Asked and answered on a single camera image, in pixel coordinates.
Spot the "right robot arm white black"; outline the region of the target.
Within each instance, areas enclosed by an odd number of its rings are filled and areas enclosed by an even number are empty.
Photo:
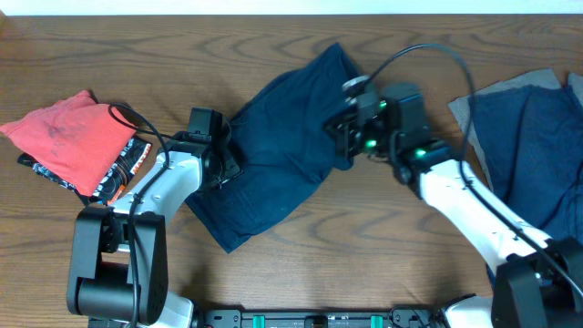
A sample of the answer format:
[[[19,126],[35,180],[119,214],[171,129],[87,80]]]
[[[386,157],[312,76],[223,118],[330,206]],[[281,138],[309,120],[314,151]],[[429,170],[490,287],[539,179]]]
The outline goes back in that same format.
[[[343,85],[347,110],[324,129],[345,159],[389,164],[395,178],[441,212],[492,272],[491,297],[463,296],[428,318],[430,327],[579,327],[582,246],[552,239],[520,218],[429,128],[417,86],[377,90],[366,76]]]

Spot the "dark navy shorts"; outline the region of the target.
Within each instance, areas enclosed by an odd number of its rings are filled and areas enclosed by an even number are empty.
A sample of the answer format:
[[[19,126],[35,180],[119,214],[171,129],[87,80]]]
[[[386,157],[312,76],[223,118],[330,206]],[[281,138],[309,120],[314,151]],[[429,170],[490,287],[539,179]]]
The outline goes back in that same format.
[[[358,75],[333,44],[306,67],[274,78],[233,117],[230,146],[242,173],[186,200],[225,252],[288,217],[333,169],[352,167],[324,126],[347,109],[342,86]]]

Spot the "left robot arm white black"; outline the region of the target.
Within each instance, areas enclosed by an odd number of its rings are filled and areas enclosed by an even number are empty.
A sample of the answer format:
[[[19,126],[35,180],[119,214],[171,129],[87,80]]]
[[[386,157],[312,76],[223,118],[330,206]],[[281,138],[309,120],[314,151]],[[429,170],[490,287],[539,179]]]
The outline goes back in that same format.
[[[204,324],[196,303],[169,290],[166,228],[189,196],[241,174],[232,127],[218,111],[193,108],[185,130],[149,132],[160,143],[150,171],[112,204],[77,215],[66,303],[90,327]]]

